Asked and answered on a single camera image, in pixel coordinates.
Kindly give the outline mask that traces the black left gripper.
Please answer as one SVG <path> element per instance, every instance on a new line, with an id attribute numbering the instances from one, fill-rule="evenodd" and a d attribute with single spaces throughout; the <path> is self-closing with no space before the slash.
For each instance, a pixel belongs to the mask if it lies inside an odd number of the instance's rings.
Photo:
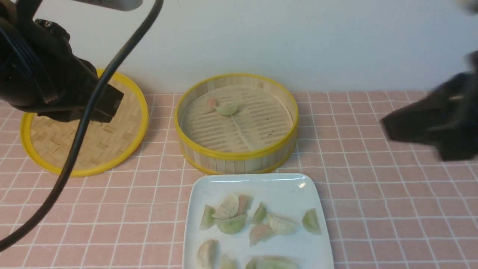
<path id="1" fill-rule="evenodd" d="M 1 99 L 55 121 L 81 119 L 99 77 L 69 40 L 54 22 L 1 18 Z"/>

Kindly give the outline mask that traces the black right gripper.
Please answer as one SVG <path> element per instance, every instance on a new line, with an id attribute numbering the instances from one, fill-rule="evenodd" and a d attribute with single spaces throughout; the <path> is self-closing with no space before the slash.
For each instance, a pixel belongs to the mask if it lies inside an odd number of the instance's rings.
<path id="1" fill-rule="evenodd" d="M 433 146 L 442 161 L 478 154 L 478 53 L 468 56 L 471 72 L 456 74 L 417 102 L 380 121 L 389 140 Z"/>

